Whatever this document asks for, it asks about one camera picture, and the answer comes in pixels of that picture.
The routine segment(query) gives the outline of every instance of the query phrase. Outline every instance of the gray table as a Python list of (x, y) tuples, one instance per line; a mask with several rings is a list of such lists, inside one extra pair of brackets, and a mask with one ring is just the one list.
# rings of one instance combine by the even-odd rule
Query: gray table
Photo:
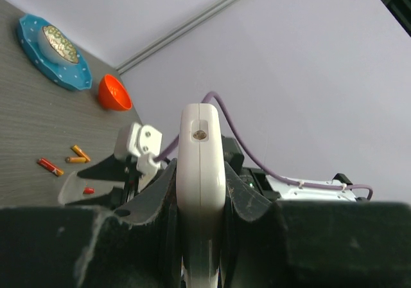
[[(0, 0), (0, 205), (57, 205), (62, 181), (111, 155), (121, 126), (140, 122), (134, 109), (103, 110), (93, 91), (70, 92), (45, 78), (16, 41), (15, 26), (24, 15)], [(117, 72), (83, 51), (97, 85)], [(67, 164), (79, 145), (91, 157), (87, 164)], [(62, 168), (56, 177), (36, 163), (45, 157)], [(121, 183), (88, 181), (96, 194)]]

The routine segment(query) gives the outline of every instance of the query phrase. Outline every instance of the screw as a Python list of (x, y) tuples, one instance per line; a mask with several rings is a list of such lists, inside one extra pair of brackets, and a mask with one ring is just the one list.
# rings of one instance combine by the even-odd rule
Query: screw
[(203, 140), (207, 137), (207, 134), (203, 130), (198, 130), (194, 133), (193, 137), (197, 140)]

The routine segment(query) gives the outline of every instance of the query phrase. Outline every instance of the decorative plate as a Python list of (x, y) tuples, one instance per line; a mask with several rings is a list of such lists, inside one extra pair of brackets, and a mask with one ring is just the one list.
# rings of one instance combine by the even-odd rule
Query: decorative plate
[(17, 37), (24, 52), (36, 68), (51, 81), (70, 91), (81, 91), (91, 88), (92, 75), (87, 61), (77, 50), (78, 63), (63, 66), (52, 63), (41, 52), (38, 44), (38, 34), (44, 26), (51, 26), (43, 18), (26, 14), (19, 19)]

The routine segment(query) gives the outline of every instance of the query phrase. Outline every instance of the metal rail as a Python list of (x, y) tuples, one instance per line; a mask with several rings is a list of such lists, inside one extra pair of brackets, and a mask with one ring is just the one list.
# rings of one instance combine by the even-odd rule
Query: metal rail
[(151, 45), (147, 46), (145, 49), (129, 58), (122, 64), (120, 64), (116, 70), (120, 75), (126, 73), (134, 66), (138, 65), (154, 53), (166, 47), (168, 44), (171, 44), (176, 39), (182, 37), (184, 34), (190, 32), (192, 29), (196, 28), (204, 21), (212, 18), (216, 14), (220, 13), (222, 10), (226, 9), (228, 6), (232, 5), (238, 0), (219, 0), (214, 5), (205, 9), (203, 12), (199, 13), (195, 17), (191, 18), (184, 24), (175, 28), (173, 31), (169, 32), (167, 35), (161, 37), (157, 41), (153, 42)]

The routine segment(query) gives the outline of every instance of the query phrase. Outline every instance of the white wall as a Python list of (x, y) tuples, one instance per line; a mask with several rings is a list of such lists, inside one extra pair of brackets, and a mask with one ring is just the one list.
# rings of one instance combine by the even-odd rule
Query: white wall
[(217, 0), (7, 0), (112, 66)]
[(214, 89), (277, 173), (411, 203), (411, 39), (380, 0), (241, 0), (123, 79), (164, 145)]

